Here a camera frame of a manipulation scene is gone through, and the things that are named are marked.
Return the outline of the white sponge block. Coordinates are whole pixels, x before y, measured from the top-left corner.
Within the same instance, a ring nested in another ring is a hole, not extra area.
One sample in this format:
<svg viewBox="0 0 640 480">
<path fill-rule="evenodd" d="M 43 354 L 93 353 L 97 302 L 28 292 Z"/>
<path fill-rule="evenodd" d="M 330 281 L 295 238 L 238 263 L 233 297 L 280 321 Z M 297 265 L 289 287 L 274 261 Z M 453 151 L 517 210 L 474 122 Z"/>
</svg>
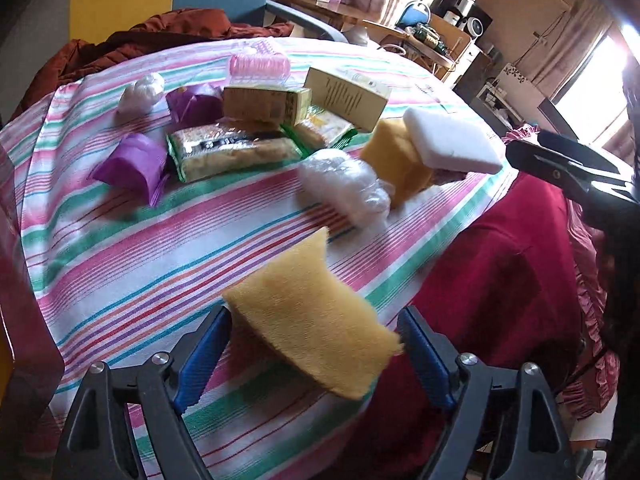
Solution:
<svg viewBox="0 0 640 480">
<path fill-rule="evenodd" d="M 422 162 L 432 169 L 498 174 L 506 161 L 503 142 L 475 112 L 408 108 L 402 120 Z"/>
</svg>

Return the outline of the yellow knit cloth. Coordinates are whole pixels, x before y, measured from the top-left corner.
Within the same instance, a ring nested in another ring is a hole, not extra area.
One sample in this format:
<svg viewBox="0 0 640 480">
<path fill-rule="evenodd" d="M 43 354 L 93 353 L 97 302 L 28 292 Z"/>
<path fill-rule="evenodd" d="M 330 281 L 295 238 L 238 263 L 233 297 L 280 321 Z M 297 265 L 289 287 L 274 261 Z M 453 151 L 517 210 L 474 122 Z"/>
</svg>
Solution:
<svg viewBox="0 0 640 480">
<path fill-rule="evenodd" d="M 378 178 L 394 188 L 390 208 L 396 209 L 433 184 L 434 170 L 428 168 L 414 147 L 401 118 L 380 119 L 359 158 Z"/>
</svg>

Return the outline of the yellow sponge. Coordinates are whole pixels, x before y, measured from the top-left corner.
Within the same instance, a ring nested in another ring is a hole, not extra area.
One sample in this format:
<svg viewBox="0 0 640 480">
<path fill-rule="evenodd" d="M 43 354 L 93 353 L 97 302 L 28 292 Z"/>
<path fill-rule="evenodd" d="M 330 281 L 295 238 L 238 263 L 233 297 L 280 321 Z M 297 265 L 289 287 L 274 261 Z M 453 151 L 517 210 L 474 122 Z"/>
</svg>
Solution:
<svg viewBox="0 0 640 480">
<path fill-rule="evenodd" d="M 404 346 L 328 269 L 328 237 L 318 229 L 222 298 L 283 359 L 329 392 L 359 400 Z"/>
</svg>

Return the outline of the cream cardboard box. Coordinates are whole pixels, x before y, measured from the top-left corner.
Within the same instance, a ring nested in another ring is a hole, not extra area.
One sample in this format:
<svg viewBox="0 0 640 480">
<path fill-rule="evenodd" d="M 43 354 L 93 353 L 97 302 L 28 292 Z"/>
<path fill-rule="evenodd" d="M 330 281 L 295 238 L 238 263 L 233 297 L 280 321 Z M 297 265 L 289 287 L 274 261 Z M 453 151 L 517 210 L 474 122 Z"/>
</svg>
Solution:
<svg viewBox="0 0 640 480">
<path fill-rule="evenodd" d="M 311 67 L 304 87 L 311 91 L 311 104 L 340 116 L 362 131 L 372 131 L 392 93 L 382 84 L 352 70 L 322 70 Z"/>
</svg>

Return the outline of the yellow Weidan cracker pack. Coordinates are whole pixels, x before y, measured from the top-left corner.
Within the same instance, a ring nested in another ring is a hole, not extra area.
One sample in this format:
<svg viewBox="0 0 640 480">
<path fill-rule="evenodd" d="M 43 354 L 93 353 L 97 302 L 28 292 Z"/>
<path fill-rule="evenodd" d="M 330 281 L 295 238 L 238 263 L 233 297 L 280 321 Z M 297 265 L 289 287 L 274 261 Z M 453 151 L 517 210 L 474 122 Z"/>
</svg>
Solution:
<svg viewBox="0 0 640 480">
<path fill-rule="evenodd" d="M 305 118 L 293 127 L 293 132 L 310 152 L 340 148 L 358 133 L 351 122 L 317 105 L 308 108 Z"/>
</svg>

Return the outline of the clear plastic bag bundle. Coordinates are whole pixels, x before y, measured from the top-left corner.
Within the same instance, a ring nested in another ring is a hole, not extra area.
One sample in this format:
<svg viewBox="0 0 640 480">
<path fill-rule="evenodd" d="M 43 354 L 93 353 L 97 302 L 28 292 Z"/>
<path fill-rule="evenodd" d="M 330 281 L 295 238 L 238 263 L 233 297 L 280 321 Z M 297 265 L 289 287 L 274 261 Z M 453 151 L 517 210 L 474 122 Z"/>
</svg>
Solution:
<svg viewBox="0 0 640 480">
<path fill-rule="evenodd" d="M 337 148 L 322 148 L 297 169 L 303 189 L 359 229 L 382 229 L 395 187 L 363 160 Z"/>
</svg>

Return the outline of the purple candy packet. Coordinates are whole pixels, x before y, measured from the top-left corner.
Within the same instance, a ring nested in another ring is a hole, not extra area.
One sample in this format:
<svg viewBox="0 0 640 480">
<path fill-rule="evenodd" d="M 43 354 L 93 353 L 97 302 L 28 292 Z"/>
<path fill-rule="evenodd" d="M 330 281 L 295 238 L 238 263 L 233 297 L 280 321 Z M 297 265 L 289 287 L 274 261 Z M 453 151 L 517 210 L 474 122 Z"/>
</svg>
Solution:
<svg viewBox="0 0 640 480">
<path fill-rule="evenodd" d="M 165 145 L 142 133 L 127 134 L 114 151 L 90 172 L 92 180 L 123 188 L 155 207 L 163 195 L 168 174 Z"/>
<path fill-rule="evenodd" d="M 222 90 L 213 84 L 182 86 L 165 96 L 177 130 L 211 125 L 224 116 Z"/>
</svg>

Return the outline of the large cracker pack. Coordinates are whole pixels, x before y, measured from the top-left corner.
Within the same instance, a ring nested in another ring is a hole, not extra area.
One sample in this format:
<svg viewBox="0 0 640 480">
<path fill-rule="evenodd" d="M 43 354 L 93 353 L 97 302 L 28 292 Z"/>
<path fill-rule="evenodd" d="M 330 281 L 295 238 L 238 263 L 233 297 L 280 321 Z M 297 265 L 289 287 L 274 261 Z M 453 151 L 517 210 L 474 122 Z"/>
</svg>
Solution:
<svg viewBox="0 0 640 480">
<path fill-rule="evenodd" d="M 183 183 L 302 158 L 294 141 L 271 122 L 221 119 L 169 133 L 167 145 Z"/>
</svg>

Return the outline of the green tea box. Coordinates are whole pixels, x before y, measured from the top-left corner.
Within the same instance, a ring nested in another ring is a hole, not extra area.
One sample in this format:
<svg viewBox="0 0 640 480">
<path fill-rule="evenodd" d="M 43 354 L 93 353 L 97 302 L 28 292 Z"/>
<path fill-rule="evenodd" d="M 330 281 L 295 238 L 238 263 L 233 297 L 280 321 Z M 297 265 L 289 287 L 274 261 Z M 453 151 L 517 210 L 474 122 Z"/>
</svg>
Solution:
<svg viewBox="0 0 640 480">
<path fill-rule="evenodd" d="M 295 126 L 306 118 L 310 104 L 307 88 L 230 84 L 222 90 L 224 116 L 232 119 Z"/>
</svg>

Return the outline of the white plastic ball bundle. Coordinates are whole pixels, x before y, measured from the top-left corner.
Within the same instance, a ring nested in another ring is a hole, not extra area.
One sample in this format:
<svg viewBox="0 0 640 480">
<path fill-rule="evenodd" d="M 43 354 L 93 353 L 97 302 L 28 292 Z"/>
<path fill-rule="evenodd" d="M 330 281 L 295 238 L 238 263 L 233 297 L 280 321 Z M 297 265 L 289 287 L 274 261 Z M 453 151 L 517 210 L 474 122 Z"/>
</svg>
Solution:
<svg viewBox="0 0 640 480">
<path fill-rule="evenodd" d="M 164 93 L 164 77 L 160 73 L 146 74 L 125 88 L 117 111 L 126 116 L 148 114 L 163 99 Z"/>
</svg>

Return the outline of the pink hair roller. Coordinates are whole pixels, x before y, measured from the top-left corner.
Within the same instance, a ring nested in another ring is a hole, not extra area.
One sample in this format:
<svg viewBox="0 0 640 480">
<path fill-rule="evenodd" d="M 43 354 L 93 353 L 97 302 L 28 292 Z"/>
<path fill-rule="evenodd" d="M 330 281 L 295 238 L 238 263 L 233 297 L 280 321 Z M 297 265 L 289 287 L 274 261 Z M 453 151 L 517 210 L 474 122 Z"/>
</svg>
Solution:
<svg viewBox="0 0 640 480">
<path fill-rule="evenodd" d="M 291 63 L 280 54 L 241 53 L 230 58 L 228 73 L 232 84 L 278 84 L 291 75 Z"/>
</svg>

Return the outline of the pink window curtain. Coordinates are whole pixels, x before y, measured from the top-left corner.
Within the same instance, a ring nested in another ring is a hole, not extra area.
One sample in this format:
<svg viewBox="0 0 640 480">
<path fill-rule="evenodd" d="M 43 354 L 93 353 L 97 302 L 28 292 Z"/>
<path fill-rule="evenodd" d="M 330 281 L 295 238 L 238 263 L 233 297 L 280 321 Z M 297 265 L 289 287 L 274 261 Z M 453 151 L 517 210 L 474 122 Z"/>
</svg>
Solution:
<svg viewBox="0 0 640 480">
<path fill-rule="evenodd" d="M 612 24 L 612 14 L 600 0 L 580 0 L 548 54 L 530 74 L 530 81 L 546 98 L 553 98 Z"/>
</svg>

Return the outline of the red bed cover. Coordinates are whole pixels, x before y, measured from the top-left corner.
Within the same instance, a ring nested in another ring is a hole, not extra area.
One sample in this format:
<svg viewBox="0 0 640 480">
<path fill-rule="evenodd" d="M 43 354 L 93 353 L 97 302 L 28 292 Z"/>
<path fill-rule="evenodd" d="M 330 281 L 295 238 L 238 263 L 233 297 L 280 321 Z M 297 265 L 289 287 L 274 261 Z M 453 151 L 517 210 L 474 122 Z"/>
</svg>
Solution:
<svg viewBox="0 0 640 480">
<path fill-rule="evenodd" d="M 602 411 L 620 366 L 602 356 L 606 300 L 594 231 L 553 185 L 520 174 L 437 259 L 413 298 L 431 328 L 484 363 L 537 364 L 574 417 Z M 444 416 L 408 356 L 384 370 L 329 479 L 405 479 L 431 455 Z"/>
</svg>

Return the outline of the wooden side table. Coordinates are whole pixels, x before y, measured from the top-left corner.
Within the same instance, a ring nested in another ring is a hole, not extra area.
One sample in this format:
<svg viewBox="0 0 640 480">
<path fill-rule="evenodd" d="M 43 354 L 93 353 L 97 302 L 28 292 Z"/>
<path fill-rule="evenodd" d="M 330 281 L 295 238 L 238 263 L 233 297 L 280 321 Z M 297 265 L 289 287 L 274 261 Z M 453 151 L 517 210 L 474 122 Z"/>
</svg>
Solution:
<svg viewBox="0 0 640 480">
<path fill-rule="evenodd" d="M 440 81 L 454 86 L 473 63 L 473 41 L 469 34 L 449 24 L 439 16 L 432 16 L 428 26 L 434 29 L 445 45 L 446 53 L 440 54 L 426 38 L 416 39 L 405 30 L 384 26 L 373 19 L 373 15 L 354 6 L 339 4 L 335 10 L 322 8 L 314 0 L 276 0 L 312 15 L 324 18 L 341 32 L 363 29 L 372 47 L 381 48 L 408 58 L 428 68 Z"/>
</svg>

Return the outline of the striped tablecloth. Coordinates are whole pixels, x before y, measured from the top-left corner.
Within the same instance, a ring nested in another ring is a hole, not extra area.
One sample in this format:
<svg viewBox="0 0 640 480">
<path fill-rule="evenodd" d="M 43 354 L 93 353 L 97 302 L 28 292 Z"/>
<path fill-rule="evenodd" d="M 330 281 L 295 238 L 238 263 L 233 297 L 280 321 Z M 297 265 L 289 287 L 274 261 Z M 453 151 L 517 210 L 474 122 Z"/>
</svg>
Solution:
<svg viewBox="0 0 640 480">
<path fill-rule="evenodd" d="M 413 62 L 341 42 L 273 39 L 302 85 L 309 66 L 341 67 L 392 88 L 384 117 L 407 107 L 472 119 L 454 92 Z M 240 172 L 168 188 L 149 208 L 89 179 L 127 133 L 163 136 L 165 102 L 116 122 L 127 84 L 161 73 L 168 89 L 222 84 L 248 41 L 172 49 L 66 84 L 1 130 L 15 169 L 17 218 L 32 290 L 65 372 L 20 466 L 50 479 L 58 435 L 90 364 L 138 365 L 197 328 L 220 294 L 322 226 L 328 265 L 395 327 L 399 310 L 454 237 L 500 200 L 516 171 L 430 188 L 380 232 L 353 228 L 303 194 L 296 167 Z M 310 479 L 341 453 L 366 408 L 324 392 L 237 325 L 199 404 L 184 421 L 215 479 Z"/>
</svg>

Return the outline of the rust red jacket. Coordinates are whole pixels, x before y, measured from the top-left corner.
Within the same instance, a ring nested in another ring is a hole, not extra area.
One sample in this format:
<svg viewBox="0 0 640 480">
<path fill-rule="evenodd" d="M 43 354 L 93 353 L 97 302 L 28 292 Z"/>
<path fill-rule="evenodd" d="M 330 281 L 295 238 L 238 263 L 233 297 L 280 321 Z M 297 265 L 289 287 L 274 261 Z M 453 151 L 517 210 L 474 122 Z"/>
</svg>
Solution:
<svg viewBox="0 0 640 480">
<path fill-rule="evenodd" d="M 17 118 L 57 88 L 143 55 L 206 41 L 288 37 L 294 25 L 278 18 L 268 26 L 232 23 L 221 9 L 178 9 L 156 14 L 100 44 L 73 39 L 44 64 L 12 115 Z"/>
</svg>

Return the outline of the grey yellow blue chair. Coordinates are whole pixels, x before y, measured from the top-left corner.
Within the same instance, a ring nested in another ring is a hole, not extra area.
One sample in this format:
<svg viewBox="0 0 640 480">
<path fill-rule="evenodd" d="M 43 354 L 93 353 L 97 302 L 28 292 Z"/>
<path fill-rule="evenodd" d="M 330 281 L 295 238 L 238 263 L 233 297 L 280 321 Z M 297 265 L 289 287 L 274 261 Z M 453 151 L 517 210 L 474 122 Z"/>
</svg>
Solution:
<svg viewBox="0 0 640 480">
<path fill-rule="evenodd" d="M 268 26 L 278 18 L 319 38 L 341 41 L 325 22 L 274 0 L 1 0 L 1 120 L 10 122 L 38 73 L 64 44 L 100 44 L 156 14 L 221 9 L 232 23 Z"/>
</svg>

